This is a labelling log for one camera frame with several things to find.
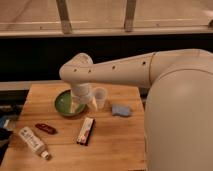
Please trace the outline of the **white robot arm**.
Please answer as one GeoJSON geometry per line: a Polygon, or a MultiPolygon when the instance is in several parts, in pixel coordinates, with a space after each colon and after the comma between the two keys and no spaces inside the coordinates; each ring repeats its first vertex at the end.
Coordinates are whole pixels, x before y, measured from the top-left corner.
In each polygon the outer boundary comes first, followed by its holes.
{"type": "Polygon", "coordinates": [[[59,74],[80,102],[90,83],[147,88],[147,170],[213,171],[213,52],[160,51],[98,64],[79,53],[59,74]]]}

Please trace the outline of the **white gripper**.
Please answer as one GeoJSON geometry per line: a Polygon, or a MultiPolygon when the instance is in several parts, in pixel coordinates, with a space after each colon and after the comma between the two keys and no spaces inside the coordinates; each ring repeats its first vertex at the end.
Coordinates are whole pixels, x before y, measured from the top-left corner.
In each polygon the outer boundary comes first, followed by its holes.
{"type": "Polygon", "coordinates": [[[92,111],[98,110],[96,100],[92,99],[93,98],[92,87],[89,83],[72,85],[71,95],[72,95],[72,99],[75,101],[71,103],[70,112],[72,114],[78,113],[79,104],[88,103],[87,106],[92,111]]]}

